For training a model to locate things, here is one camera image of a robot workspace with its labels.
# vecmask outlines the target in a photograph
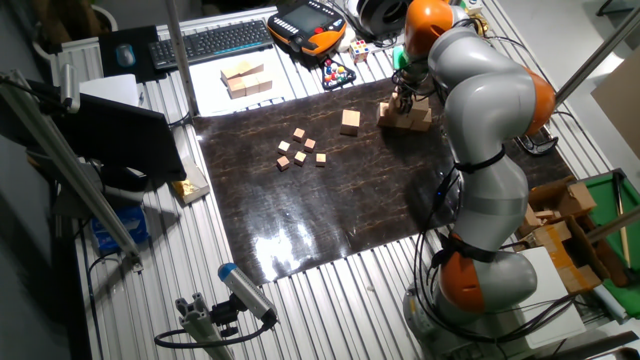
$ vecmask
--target aluminum profile table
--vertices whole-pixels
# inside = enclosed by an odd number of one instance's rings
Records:
[[[267,19],[276,9],[265,8],[181,24],[185,35],[216,27]],[[482,14],[492,26],[489,36],[507,36],[525,44],[504,10],[495,0],[486,0]],[[159,26],[161,39],[169,37]],[[493,41],[496,49],[544,77],[530,54],[510,43]],[[52,55],[54,83],[65,63],[78,69],[80,81],[103,77],[97,38],[63,45]],[[286,73],[289,87],[283,99],[238,109],[271,106],[323,92],[319,69],[309,71],[293,62],[279,48],[274,51]],[[388,79],[393,73],[391,50],[372,53],[366,63],[354,65],[346,54],[335,60],[356,71],[358,86]],[[138,84],[143,107],[165,114],[174,122],[188,112],[182,82],[177,71],[160,81]],[[571,113],[566,105],[558,110]],[[549,123],[558,136],[558,151],[577,178],[611,170],[611,164],[577,120],[554,115]],[[197,135],[191,125],[174,130],[182,157],[192,157],[206,173]],[[178,329],[174,300],[202,292],[209,304],[226,301],[229,291],[217,278],[218,267],[231,262],[225,231],[215,194],[182,207],[167,185],[144,196],[149,230],[154,241],[140,244],[144,271],[121,269],[117,262],[98,264],[90,278],[86,267],[99,256],[87,229],[76,239],[87,328],[94,359],[207,359],[202,350],[169,350],[156,347],[153,337]],[[432,245],[438,247],[434,233]],[[278,308],[280,323],[257,339],[233,345],[237,359],[415,359],[421,357],[418,342],[402,316],[404,290],[412,281],[415,238],[400,239],[372,250],[337,260],[263,285],[265,295]],[[95,291],[95,311],[89,297]],[[241,314],[240,333],[257,330],[250,314]],[[181,336],[180,341],[187,341]]]

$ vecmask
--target black keyboard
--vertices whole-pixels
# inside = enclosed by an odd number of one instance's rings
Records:
[[[190,64],[255,51],[273,44],[264,21],[225,26],[183,37]],[[171,40],[149,44],[153,66],[158,70],[178,67]]]

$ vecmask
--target stack of wooden blocks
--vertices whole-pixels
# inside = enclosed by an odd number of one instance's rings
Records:
[[[415,131],[427,131],[431,127],[431,109],[429,98],[414,101],[411,111],[400,114],[400,98],[397,92],[391,94],[388,103],[378,104],[378,126],[410,129]]]
[[[222,70],[222,81],[232,99],[270,90],[273,86],[271,75],[264,71],[264,64],[241,61],[238,65]]]

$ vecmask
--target table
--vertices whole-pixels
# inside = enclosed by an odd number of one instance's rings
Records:
[[[444,109],[429,99],[433,124],[427,132],[376,126],[378,103],[394,85],[388,79],[296,99],[267,108],[195,121],[200,147],[218,198],[218,208],[236,265],[263,284],[338,260],[418,232],[429,216],[435,189],[453,167],[442,136]],[[343,109],[360,112],[358,136],[339,134]],[[275,147],[291,143],[296,128],[326,153],[302,167],[275,167]],[[533,157],[515,141],[507,155],[527,175],[530,187],[571,175],[557,153]],[[458,191],[447,194],[429,228],[452,223]]]
[[[487,0],[484,5],[482,14],[493,26],[490,35],[508,36],[522,42],[495,0]],[[222,24],[264,19],[274,12],[275,8],[267,8],[189,21],[182,24],[182,29],[190,34]],[[158,32],[162,39],[168,37],[166,26],[159,26]],[[543,73],[535,59],[523,49],[502,42],[496,42],[495,46],[516,62]],[[78,68],[80,81],[102,77],[97,38],[65,44],[62,50],[51,57],[54,83],[59,83],[57,74],[65,63]],[[284,53],[274,51],[288,74],[289,87],[284,101],[321,92],[318,71],[309,72]],[[392,69],[385,58],[389,55],[390,51],[375,53],[367,63],[355,66],[348,56],[338,58],[358,72],[357,82],[350,85],[358,86],[390,77]],[[165,80],[139,84],[138,90],[145,99],[143,106],[164,112],[168,121],[179,120],[187,112],[177,72]],[[251,108],[271,106],[279,101],[282,100]],[[560,110],[571,112],[564,105]],[[594,176],[611,169],[578,121],[564,115],[553,116],[550,131],[560,137],[558,151],[577,177]],[[193,127],[181,126],[175,130],[175,136],[181,154],[193,157],[200,167],[206,168]],[[107,261],[96,266],[87,277],[85,266],[93,262],[98,253],[87,240],[88,232],[76,240],[93,358],[205,359],[200,350],[157,348],[153,336],[179,328],[175,299],[200,291],[211,305],[225,301],[229,295],[215,276],[222,263],[232,260],[215,193],[182,208],[169,188],[163,186],[145,195],[144,207],[149,210],[147,216],[153,238],[140,246],[145,267],[140,274],[121,271],[116,262]],[[433,233],[429,238],[432,245],[437,246]],[[265,295],[278,308],[280,324],[274,332],[232,346],[236,358],[419,357],[420,347],[402,317],[402,297],[410,283],[414,244],[412,238],[400,239],[263,285]],[[88,294],[90,284],[96,291],[95,316]],[[257,329],[255,320],[246,314],[240,315],[238,326],[242,334]]]

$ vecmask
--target white paper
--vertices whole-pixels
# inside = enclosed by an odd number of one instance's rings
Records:
[[[111,76],[80,83],[80,93],[138,107],[140,94],[132,74]]]
[[[264,63],[264,71],[272,76],[271,90],[231,99],[227,86],[221,79],[221,71],[236,66],[242,60]],[[284,96],[287,77],[275,49],[252,52],[189,66],[196,93],[198,110],[202,116],[224,115],[244,110],[261,102]]]

